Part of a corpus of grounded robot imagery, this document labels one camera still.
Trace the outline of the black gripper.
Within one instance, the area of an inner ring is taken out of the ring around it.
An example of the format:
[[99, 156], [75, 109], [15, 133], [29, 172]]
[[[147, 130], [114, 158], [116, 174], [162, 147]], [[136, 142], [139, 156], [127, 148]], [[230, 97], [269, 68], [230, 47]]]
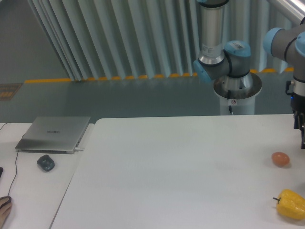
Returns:
[[285, 93], [290, 96], [294, 129], [301, 131], [301, 149], [305, 149], [305, 83], [298, 80], [286, 81]]

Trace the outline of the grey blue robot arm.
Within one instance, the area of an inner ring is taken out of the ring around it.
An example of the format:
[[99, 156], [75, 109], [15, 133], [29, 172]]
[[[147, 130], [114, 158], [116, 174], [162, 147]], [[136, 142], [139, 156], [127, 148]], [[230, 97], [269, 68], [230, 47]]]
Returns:
[[[193, 62], [195, 72], [204, 82], [213, 81], [214, 92], [226, 101], [225, 111], [233, 114], [233, 102], [254, 98], [260, 92], [260, 78], [250, 73], [251, 48], [243, 41], [221, 44], [226, 0], [200, 0], [203, 13], [202, 47]], [[285, 30], [272, 28], [263, 40], [264, 50], [293, 66], [293, 79], [286, 82], [285, 93], [291, 97], [294, 129], [305, 138], [305, 2], [271, 0], [278, 11], [296, 26]]]

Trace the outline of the person's hand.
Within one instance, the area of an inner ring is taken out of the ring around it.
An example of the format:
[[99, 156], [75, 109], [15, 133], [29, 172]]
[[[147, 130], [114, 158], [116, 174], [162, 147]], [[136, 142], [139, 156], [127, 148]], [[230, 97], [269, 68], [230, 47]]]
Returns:
[[5, 197], [1, 197], [0, 198], [0, 228], [3, 227], [8, 215], [11, 212], [11, 208], [12, 208], [12, 202], [9, 204], [6, 204], [5, 202], [8, 199]]

